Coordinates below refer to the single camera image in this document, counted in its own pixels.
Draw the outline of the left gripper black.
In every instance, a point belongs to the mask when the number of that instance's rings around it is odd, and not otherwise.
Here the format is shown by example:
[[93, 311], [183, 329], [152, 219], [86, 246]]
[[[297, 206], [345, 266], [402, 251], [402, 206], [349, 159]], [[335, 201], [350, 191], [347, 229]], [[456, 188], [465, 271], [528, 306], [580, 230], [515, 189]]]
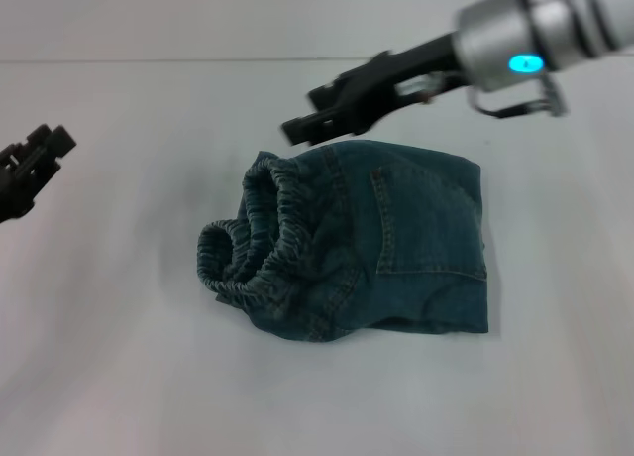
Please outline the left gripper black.
[[42, 124], [26, 140], [0, 152], [0, 223], [30, 212], [35, 197], [60, 169], [57, 157], [66, 156], [76, 147], [61, 125], [52, 130]]

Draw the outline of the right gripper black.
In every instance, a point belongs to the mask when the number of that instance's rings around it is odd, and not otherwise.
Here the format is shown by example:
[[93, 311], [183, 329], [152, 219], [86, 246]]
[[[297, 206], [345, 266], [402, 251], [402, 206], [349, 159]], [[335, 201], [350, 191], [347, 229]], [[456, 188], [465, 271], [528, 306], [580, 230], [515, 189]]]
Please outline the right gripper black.
[[311, 105], [322, 111], [286, 121], [281, 131], [292, 145], [311, 146], [364, 134], [384, 116], [414, 102], [412, 93], [402, 96], [397, 92], [398, 84], [417, 76], [460, 70], [452, 34], [401, 53], [382, 52], [309, 91]]

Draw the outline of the blue denim shorts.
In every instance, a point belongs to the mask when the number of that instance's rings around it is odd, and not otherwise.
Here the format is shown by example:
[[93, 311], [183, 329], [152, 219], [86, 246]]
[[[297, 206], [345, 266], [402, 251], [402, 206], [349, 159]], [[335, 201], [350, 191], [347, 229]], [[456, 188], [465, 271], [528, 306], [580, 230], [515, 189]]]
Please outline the blue denim shorts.
[[242, 187], [236, 217], [201, 231], [197, 275], [256, 328], [310, 342], [487, 331], [478, 164], [356, 140], [261, 152]]

